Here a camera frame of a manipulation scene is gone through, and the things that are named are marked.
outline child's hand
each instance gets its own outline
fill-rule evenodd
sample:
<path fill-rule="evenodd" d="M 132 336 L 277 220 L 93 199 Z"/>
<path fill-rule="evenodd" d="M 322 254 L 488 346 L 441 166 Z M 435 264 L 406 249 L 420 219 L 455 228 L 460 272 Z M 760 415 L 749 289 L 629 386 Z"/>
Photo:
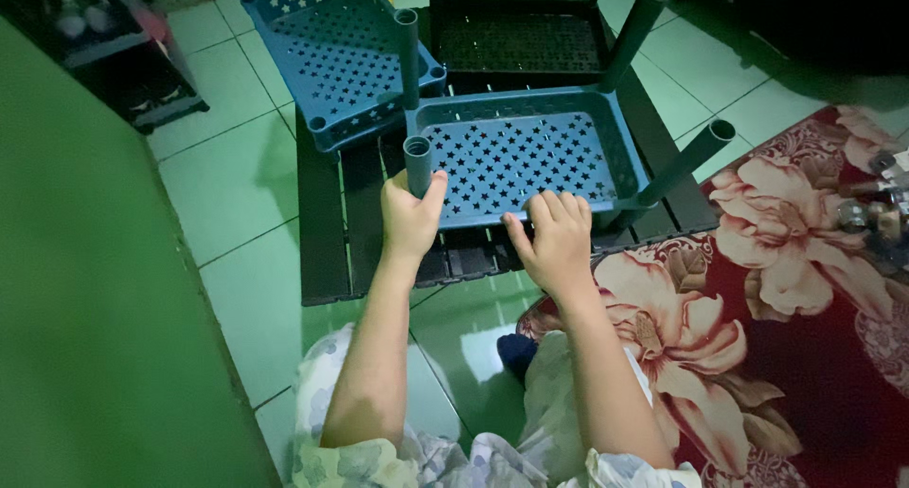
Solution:
<path fill-rule="evenodd" d="M 590 273 L 590 204 L 584 197 L 550 190 L 534 195 L 525 204 L 534 223 L 530 243 L 524 226 L 512 213 L 502 215 L 530 278 L 551 294 L 556 303 L 594 289 Z"/>
<path fill-rule="evenodd" d="M 403 261 L 416 270 L 439 229 L 448 174 L 437 170 L 423 200 L 407 190 L 407 170 L 401 170 L 382 187 L 382 256 Z"/>

